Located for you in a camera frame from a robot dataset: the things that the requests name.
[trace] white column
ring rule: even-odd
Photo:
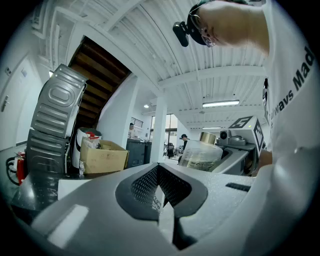
[[[138,89],[138,78],[133,74],[129,75],[104,106],[96,127],[102,133],[103,140],[126,148]]]
[[[165,132],[166,132],[167,102],[164,97],[156,100],[155,122],[153,130],[150,162],[163,162]]]

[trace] cardboard box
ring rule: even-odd
[[[80,161],[84,162],[86,174],[122,171],[128,162],[128,151],[112,141],[100,139],[101,149],[90,148],[81,142]]]

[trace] wooden staircase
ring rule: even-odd
[[[96,128],[101,110],[131,71],[87,37],[69,66],[88,78],[74,132],[79,127]]]

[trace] door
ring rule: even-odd
[[[25,56],[12,72],[0,96],[0,151],[27,140],[40,90],[40,78],[29,57]]]

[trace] camera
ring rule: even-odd
[[[173,32],[175,33],[176,37],[178,38],[180,44],[183,47],[187,47],[189,45],[189,37],[188,37],[188,29],[186,23],[182,22],[175,22],[172,27]]]
[[[241,136],[232,136],[230,130],[220,131],[220,138],[216,139],[220,145],[245,146],[247,141]]]

